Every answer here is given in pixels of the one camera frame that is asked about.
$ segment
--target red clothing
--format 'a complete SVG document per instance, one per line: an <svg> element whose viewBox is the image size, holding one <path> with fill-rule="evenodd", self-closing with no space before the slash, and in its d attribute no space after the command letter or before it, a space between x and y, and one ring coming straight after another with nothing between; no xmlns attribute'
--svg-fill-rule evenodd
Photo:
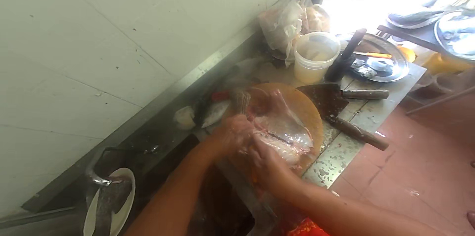
<svg viewBox="0 0 475 236"><path fill-rule="evenodd" d="M306 217L299 226L289 231L287 236L330 236L317 226L311 219Z"/></svg>

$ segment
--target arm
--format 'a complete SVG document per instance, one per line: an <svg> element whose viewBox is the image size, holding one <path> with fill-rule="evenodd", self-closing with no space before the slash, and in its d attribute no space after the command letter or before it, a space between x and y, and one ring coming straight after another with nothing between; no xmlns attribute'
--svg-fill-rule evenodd
<svg viewBox="0 0 475 236"><path fill-rule="evenodd" d="M442 236L431 227L375 206L337 197L302 181L271 148L254 138L251 155L262 184L277 198L304 211L331 236Z"/></svg>
<svg viewBox="0 0 475 236"><path fill-rule="evenodd" d="M244 115L229 118L215 129L181 161L125 235L185 235L207 169L249 139L251 131Z"/></svg>

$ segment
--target orange-handled knife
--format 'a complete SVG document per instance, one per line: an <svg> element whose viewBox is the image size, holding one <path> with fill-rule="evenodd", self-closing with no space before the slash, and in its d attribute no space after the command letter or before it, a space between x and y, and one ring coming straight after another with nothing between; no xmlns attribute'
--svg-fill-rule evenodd
<svg viewBox="0 0 475 236"><path fill-rule="evenodd" d="M376 57L376 58L384 58L384 59L391 59L391 54L384 54L384 53L374 53L374 52L359 52L353 51L354 54L365 55L369 57Z"/></svg>

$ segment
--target forearm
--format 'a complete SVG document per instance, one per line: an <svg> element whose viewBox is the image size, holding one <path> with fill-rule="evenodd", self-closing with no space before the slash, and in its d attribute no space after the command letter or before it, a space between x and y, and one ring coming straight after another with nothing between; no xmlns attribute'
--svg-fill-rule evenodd
<svg viewBox="0 0 475 236"><path fill-rule="evenodd" d="M303 181L300 185L287 200L332 236L442 235L404 215L337 197L324 188Z"/></svg>
<svg viewBox="0 0 475 236"><path fill-rule="evenodd" d="M213 157L202 144L170 175L127 230L127 236L182 236L193 214L199 188Z"/></svg>

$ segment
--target white plastic bucket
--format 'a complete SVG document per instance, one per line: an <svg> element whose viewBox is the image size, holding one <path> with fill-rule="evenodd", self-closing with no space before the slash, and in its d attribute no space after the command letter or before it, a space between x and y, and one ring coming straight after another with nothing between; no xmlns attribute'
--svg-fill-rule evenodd
<svg viewBox="0 0 475 236"><path fill-rule="evenodd" d="M340 41L327 32L302 36L294 48L295 78L305 84L320 81L340 53Z"/></svg>

